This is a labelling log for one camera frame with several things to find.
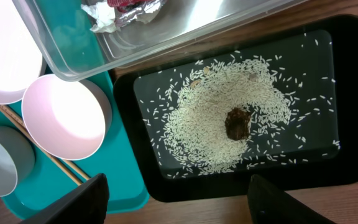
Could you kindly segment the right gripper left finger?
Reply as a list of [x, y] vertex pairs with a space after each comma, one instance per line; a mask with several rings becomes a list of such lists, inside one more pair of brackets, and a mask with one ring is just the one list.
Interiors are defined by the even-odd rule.
[[90, 178], [22, 224], [103, 224], [109, 186], [105, 174]]

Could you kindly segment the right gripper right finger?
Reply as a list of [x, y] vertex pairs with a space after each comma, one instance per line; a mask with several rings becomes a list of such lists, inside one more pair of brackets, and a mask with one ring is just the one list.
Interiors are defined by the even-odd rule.
[[247, 198], [253, 224], [332, 223], [260, 175], [250, 178]]

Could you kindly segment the brown food scrap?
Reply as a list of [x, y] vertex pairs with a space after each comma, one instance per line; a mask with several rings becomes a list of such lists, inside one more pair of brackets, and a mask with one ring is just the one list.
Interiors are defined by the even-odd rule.
[[233, 108], [228, 112], [225, 120], [226, 135], [234, 141], [245, 140], [249, 137], [249, 123], [251, 114], [240, 108]]

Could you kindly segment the small pink bowl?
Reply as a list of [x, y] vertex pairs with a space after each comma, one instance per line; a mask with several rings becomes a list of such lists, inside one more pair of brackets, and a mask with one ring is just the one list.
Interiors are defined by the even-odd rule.
[[60, 159], [86, 159], [101, 147], [112, 122], [112, 107], [89, 80], [66, 82], [56, 75], [36, 79], [22, 99], [27, 131], [40, 148]]

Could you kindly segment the grey bowl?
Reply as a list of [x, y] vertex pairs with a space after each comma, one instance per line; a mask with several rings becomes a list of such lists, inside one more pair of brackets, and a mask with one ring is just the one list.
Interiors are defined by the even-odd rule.
[[35, 154], [23, 135], [0, 126], [0, 197], [11, 194], [32, 172]]

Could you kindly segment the pile of rice grains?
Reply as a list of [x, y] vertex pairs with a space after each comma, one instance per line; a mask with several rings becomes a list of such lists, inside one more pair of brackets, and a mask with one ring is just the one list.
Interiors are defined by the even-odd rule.
[[[176, 178], [234, 172], [241, 164], [255, 168], [253, 157], [261, 156], [273, 164], [296, 164], [280, 150], [279, 135], [321, 115], [318, 102], [331, 99], [322, 93], [301, 96], [306, 81], [293, 77], [282, 58], [281, 53], [244, 56], [236, 50], [227, 62], [202, 59], [184, 71], [174, 69], [168, 83], [152, 90], [144, 123], [162, 123], [157, 146], [178, 162]], [[233, 108], [251, 114], [245, 140], [226, 135], [226, 116]]]

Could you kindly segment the red snack wrapper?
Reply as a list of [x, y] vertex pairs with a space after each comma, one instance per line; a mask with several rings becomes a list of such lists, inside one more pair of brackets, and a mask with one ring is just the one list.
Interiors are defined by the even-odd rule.
[[121, 13], [129, 12], [149, 0], [107, 0], [109, 7], [117, 9]]

